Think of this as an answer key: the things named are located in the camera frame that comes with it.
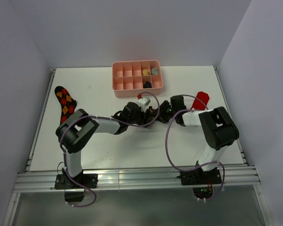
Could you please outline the brown yellow argyle sock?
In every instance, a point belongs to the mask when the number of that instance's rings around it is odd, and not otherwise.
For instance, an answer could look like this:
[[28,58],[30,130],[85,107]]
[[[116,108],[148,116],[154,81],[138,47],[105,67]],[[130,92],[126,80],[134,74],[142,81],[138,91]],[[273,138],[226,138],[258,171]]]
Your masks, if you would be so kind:
[[150,118],[151,118],[151,119],[154,119],[155,117],[159,117],[159,114],[160,114],[160,107],[154,108],[154,107],[150,106],[150,107],[148,108],[148,110],[149,110]]

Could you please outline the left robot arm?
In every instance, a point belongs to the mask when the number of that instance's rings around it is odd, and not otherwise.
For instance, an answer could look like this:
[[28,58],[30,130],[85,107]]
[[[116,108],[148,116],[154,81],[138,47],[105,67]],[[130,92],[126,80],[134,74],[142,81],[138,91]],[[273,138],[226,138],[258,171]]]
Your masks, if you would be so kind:
[[119,135],[129,126],[147,127],[156,120],[151,109],[143,110],[134,102],[129,102],[110,117],[92,116],[84,109],[75,111],[56,130],[63,152],[65,182],[71,188],[85,186],[81,164],[81,151],[95,133]]

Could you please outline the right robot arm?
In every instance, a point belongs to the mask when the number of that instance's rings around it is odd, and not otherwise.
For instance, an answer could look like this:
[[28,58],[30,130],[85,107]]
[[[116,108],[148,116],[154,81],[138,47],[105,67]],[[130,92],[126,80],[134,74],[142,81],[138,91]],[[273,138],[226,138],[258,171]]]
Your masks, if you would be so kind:
[[[184,104],[184,96],[185,95],[177,95],[170,98],[171,111],[174,114],[169,120],[169,125],[166,130],[166,157],[173,168],[180,172],[194,172],[196,181],[204,184],[211,178],[211,174],[217,171],[217,166],[222,165],[220,159],[223,153],[239,138],[240,134],[229,113],[223,106],[209,110],[203,101],[194,97],[194,100],[200,101],[205,109],[192,108],[189,110]],[[181,169],[177,167],[170,158],[168,136],[173,121],[176,121],[177,124],[184,127],[200,126],[202,128],[207,144],[202,156],[192,169]]]

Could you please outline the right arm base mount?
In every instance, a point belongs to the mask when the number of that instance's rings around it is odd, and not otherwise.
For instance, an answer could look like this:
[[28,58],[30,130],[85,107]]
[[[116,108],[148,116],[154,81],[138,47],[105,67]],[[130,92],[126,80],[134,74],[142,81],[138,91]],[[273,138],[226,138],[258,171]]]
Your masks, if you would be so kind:
[[202,168],[189,171],[180,172],[180,175],[176,177],[181,180],[183,186],[200,186],[193,188],[193,193],[197,198],[208,199],[213,196],[213,185],[221,184],[222,179],[220,171],[217,168],[211,171],[203,171]]

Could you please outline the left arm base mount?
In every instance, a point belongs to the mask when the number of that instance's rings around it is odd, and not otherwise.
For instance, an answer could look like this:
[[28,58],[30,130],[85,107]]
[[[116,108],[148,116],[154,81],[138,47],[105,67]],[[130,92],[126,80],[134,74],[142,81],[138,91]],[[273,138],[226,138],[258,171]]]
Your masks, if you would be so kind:
[[73,180],[69,179],[66,174],[58,174],[54,185],[55,190],[64,190],[64,198],[66,202],[81,202],[86,193],[86,189],[79,184],[89,189],[97,187],[98,174],[80,174]]

